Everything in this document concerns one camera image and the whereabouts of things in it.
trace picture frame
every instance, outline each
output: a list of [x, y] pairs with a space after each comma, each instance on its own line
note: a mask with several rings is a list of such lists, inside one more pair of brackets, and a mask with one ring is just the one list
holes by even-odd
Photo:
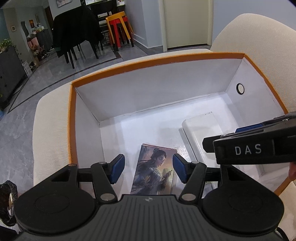
[[40, 18], [38, 14], [35, 14], [37, 24], [41, 24]]
[[72, 0], [57, 0], [57, 7], [61, 7], [70, 2], [72, 2]]
[[29, 20], [29, 24], [30, 24], [31, 28], [35, 28], [35, 24], [34, 24], [33, 19]]
[[17, 30], [17, 29], [15, 28], [15, 25], [11, 26], [10, 28], [11, 28], [11, 31], [12, 31], [12, 32], [15, 32], [15, 31]]

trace dark cabinet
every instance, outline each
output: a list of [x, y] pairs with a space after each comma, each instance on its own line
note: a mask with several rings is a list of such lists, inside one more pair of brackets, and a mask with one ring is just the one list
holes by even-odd
[[9, 104], [15, 89], [27, 77], [26, 72], [13, 47], [0, 53], [0, 107]]
[[49, 34], [49, 30], [45, 29], [39, 33], [36, 33], [37, 40], [39, 42], [39, 45], [48, 52], [50, 48], [52, 47], [52, 39]]

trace door frame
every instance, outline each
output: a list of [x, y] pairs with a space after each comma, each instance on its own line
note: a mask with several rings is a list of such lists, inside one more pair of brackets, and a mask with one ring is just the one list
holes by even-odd
[[[214, 12], [214, 3], [213, 0], [208, 0], [209, 4], [209, 14], [208, 14], [208, 36], [207, 36], [207, 44], [212, 45], [213, 38], [213, 12]], [[166, 39], [166, 27], [165, 27], [165, 7], [163, 0], [158, 0], [159, 5], [159, 13], [160, 13], [160, 28], [161, 28], [161, 37], [163, 41], [163, 51], [167, 52], [168, 45]]]

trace gray tile floor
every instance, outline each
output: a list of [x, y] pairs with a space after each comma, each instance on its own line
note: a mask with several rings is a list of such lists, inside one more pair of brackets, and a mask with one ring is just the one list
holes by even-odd
[[75, 48], [78, 59], [74, 61], [75, 69], [72, 69], [71, 64], [66, 64], [63, 56], [52, 57], [37, 68], [22, 90], [12, 98], [11, 104], [5, 109], [5, 116], [0, 120], [0, 183], [11, 180], [17, 185], [20, 194], [33, 187], [32, 132], [40, 98], [93, 71], [162, 52], [162, 47], [146, 49], [138, 43], [133, 48], [124, 45], [119, 52], [113, 52], [107, 46], [96, 59], [88, 42], [82, 43], [81, 48], [82, 52]]

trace floor tile border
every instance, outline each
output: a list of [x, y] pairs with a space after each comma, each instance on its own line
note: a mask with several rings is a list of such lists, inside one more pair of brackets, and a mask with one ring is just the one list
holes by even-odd
[[[37, 68], [35, 68], [35, 69], [32, 71], [31, 76], [34, 74], [34, 72], [35, 72], [36, 70], [37, 70]], [[17, 97], [19, 96], [20, 92], [22, 91], [22, 89], [24, 88], [24, 86], [26, 85], [26, 83], [29, 81], [29, 79], [31, 78], [31, 76], [30, 76], [30, 77], [27, 77], [26, 79], [24, 79], [24, 81], [21, 83], [22, 87], [21, 87], [20, 90], [16, 93], [16, 97], [15, 97], [15, 99], [13, 100], [12, 104], [10, 105], [7, 114], [10, 112], [11, 107], [12, 107], [13, 104], [15, 103], [15, 100], [17, 99]]]
[[12, 103], [10, 109], [8, 110], [7, 114], [9, 114], [10, 112], [12, 112], [15, 108], [19, 107], [21, 104], [23, 104], [23, 103], [26, 102], [27, 100], [31, 99], [33, 96], [37, 95], [38, 93], [40, 93], [40, 92], [46, 90], [47, 88], [49, 88], [49, 87], [51, 87], [51, 86], [57, 84], [58, 82], [61, 82], [61, 81], [65, 80], [65, 79], [67, 79], [67, 78], [69, 78], [69, 77], [71, 77], [71, 76], [73, 76], [73, 75], [79, 74], [79, 73], [81, 73], [81, 72], [83, 72], [83, 71], [85, 71], [85, 70], [91, 69], [91, 68], [96, 67], [96, 66], [98, 66], [98, 65], [101, 65], [101, 64], [104, 64], [104, 63], [108, 63], [108, 62], [110, 62], [110, 61], [113, 61], [113, 60], [116, 60], [116, 59], [121, 58], [119, 52], [114, 51], [114, 50], [112, 50], [112, 51], [113, 51], [113, 53], [114, 53], [114, 55], [115, 55], [115, 58], [110, 59], [110, 60], [106, 60], [106, 61], [104, 61], [104, 62], [101, 62], [101, 63], [95, 64], [95, 65], [93, 65], [93, 66], [90, 66], [90, 67], [87, 67], [87, 68], [85, 68], [85, 69], [79, 70], [79, 71], [77, 71], [77, 72], [75, 72], [75, 73], [73, 73], [73, 74], [70, 74], [69, 76], [64, 77], [64, 78], [62, 78], [62, 79], [60, 79], [60, 80], [58, 80], [58, 81], [56, 81], [56, 82], [50, 84], [49, 86], [43, 88], [42, 90], [36, 92], [35, 94], [31, 95], [29, 98], [25, 99], [24, 101], [22, 101], [21, 103], [19, 103], [17, 106], [15, 106], [14, 108], [12, 108], [12, 106], [13, 106], [15, 100], [17, 99], [18, 95], [20, 94], [20, 92], [21, 92], [22, 89], [24, 88], [25, 84], [26, 84], [26, 83], [28, 82], [28, 80], [30, 79], [30, 78], [28, 78], [28, 80], [26, 81], [26, 83], [25, 83], [25, 84], [22, 86], [22, 88], [20, 89], [20, 91], [19, 91], [17, 97], [14, 99], [14, 101], [13, 101], [13, 103]]

